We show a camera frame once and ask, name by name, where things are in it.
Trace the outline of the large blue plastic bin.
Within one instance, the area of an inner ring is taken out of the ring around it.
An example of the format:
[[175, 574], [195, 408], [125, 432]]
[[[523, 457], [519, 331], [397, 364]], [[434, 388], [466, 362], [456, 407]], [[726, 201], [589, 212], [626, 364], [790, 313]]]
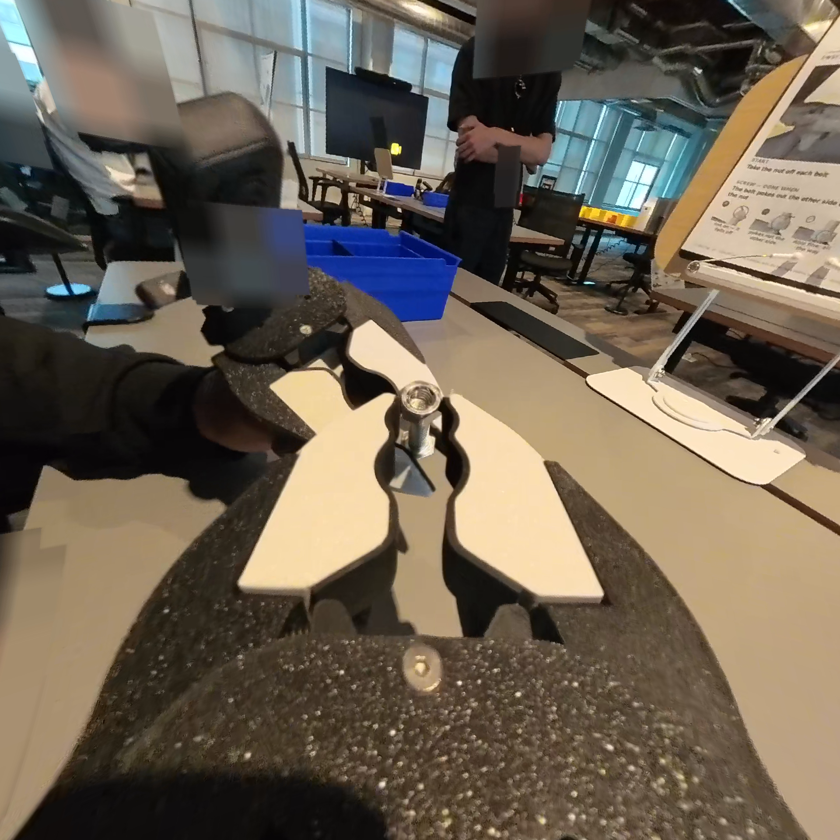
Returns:
[[460, 258], [412, 234], [305, 225], [308, 265], [386, 305], [402, 322], [440, 320]]

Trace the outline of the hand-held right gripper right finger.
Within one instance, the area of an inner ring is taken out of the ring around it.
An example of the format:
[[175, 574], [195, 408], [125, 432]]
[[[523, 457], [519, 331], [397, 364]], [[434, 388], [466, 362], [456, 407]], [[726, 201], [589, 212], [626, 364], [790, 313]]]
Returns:
[[530, 602], [602, 603], [602, 584], [541, 454], [466, 397], [452, 394], [445, 404], [445, 547]]

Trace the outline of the black phone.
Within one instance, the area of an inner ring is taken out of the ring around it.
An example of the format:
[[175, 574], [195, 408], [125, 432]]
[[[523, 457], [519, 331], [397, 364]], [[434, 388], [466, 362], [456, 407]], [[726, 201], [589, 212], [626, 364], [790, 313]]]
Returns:
[[135, 287], [135, 294], [147, 309], [157, 311], [191, 298], [192, 290], [188, 276], [179, 269], [142, 280]]

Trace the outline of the large black monitor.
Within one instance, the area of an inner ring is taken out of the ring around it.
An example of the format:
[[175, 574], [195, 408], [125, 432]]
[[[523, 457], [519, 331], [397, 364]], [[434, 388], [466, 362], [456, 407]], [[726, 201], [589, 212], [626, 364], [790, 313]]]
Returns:
[[397, 167], [420, 168], [428, 97], [401, 80], [333, 67], [325, 69], [324, 84], [326, 154], [371, 163], [381, 149]]

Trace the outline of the wooden office desk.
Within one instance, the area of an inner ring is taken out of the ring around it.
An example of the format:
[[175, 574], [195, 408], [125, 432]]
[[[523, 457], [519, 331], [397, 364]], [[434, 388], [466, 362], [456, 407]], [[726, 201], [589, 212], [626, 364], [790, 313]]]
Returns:
[[[416, 220], [425, 218], [436, 224], [442, 224], [445, 210], [442, 207], [427, 206], [422, 200], [410, 196], [394, 196], [383, 193], [377, 187], [375, 178], [353, 172], [346, 167], [318, 166], [316, 173], [337, 182], [350, 205], [357, 203], [362, 212], [370, 218], [371, 225], [383, 228], [389, 218], [397, 218], [401, 229], [412, 233]], [[519, 255], [523, 250], [548, 251], [558, 249], [565, 244], [563, 238], [531, 230], [514, 224], [510, 236], [510, 254]]]

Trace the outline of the silver hex nut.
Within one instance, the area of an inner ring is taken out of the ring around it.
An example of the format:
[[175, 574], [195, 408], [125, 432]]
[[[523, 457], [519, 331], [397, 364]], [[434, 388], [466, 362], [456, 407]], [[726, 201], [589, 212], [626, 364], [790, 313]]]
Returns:
[[400, 391], [402, 414], [413, 422], [435, 415], [443, 399], [440, 388], [432, 383], [415, 381]]

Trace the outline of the round black table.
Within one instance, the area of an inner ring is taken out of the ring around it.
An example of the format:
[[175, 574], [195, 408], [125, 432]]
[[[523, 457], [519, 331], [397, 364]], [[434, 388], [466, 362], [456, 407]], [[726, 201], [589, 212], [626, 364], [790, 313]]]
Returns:
[[70, 281], [61, 254], [88, 253], [89, 247], [78, 236], [30, 213], [1, 207], [2, 253], [24, 251], [28, 255], [48, 255], [58, 271], [60, 283], [45, 289], [45, 298], [52, 301], [85, 301], [95, 290]]

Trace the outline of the person's left hand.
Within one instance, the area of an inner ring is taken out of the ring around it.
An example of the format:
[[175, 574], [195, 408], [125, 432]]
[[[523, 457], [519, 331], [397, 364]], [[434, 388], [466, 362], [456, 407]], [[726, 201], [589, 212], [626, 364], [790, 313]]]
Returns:
[[200, 437], [231, 452], [280, 456], [296, 452], [301, 446], [294, 437], [253, 415], [215, 368], [198, 369], [190, 407]]

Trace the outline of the row of yellow bins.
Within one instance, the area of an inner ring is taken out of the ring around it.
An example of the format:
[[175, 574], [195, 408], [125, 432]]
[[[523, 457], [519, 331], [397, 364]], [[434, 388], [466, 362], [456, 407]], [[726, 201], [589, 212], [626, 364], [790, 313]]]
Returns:
[[637, 225], [637, 213], [621, 213], [611, 209], [583, 205], [579, 214], [582, 222], [593, 222], [608, 228], [632, 229]]

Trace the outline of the instruction poster board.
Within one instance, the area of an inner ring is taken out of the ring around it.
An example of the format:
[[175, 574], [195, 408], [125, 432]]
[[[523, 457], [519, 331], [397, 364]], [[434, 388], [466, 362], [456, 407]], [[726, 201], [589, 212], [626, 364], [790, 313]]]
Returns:
[[838, 310], [838, 29], [744, 95], [658, 235], [658, 270]]

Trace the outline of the black office chair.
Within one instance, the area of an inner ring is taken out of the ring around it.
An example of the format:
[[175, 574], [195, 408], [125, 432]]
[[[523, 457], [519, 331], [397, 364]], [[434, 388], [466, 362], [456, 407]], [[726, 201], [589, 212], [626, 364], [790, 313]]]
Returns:
[[[306, 176], [294, 142], [287, 142], [287, 152], [298, 179], [298, 199], [318, 210], [323, 224], [351, 226], [350, 199], [346, 186], [324, 175]], [[338, 202], [328, 200], [331, 188], [339, 190]]]
[[618, 298], [612, 304], [605, 306], [606, 312], [617, 316], [627, 316], [629, 310], [625, 301], [627, 297], [639, 291], [643, 291], [646, 295], [646, 306], [644, 309], [638, 310], [637, 313], [652, 314], [657, 311], [658, 302], [652, 297], [652, 256], [650, 248], [637, 253], [625, 253], [623, 258], [633, 268], [633, 271], [629, 279], [623, 283], [623, 289]]
[[528, 194], [527, 198], [519, 226], [562, 242], [560, 245], [511, 244], [502, 287], [508, 291], [520, 291], [525, 298], [540, 294], [549, 302], [551, 313], [557, 314], [557, 295], [543, 284], [543, 279], [570, 280], [578, 266], [582, 247], [574, 244], [574, 235], [585, 195], [540, 188]]

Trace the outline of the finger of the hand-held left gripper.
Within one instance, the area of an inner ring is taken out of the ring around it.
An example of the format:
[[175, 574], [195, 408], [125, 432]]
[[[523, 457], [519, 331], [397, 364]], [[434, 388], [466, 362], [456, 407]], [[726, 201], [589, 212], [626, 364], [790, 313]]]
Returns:
[[439, 386], [425, 362], [372, 320], [346, 330], [338, 355], [342, 368], [339, 378], [352, 408], [381, 395], [395, 400], [412, 383]]
[[269, 385], [271, 394], [301, 420], [308, 438], [327, 433], [350, 437], [367, 430], [366, 411], [355, 410], [344, 387], [342, 373], [326, 366], [288, 372]]

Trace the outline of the person's left forearm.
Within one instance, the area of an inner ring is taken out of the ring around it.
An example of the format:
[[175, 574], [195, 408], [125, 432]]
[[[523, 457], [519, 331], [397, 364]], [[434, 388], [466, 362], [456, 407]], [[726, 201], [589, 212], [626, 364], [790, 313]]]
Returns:
[[194, 400], [209, 370], [1, 317], [1, 516], [27, 509], [42, 468], [134, 477], [226, 456]]

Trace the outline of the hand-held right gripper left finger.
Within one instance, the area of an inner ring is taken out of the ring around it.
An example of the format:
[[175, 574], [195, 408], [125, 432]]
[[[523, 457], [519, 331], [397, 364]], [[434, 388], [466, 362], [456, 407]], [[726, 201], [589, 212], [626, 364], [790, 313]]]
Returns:
[[326, 600], [369, 611], [396, 577], [394, 471], [400, 410], [381, 394], [300, 450], [238, 578], [247, 594]]

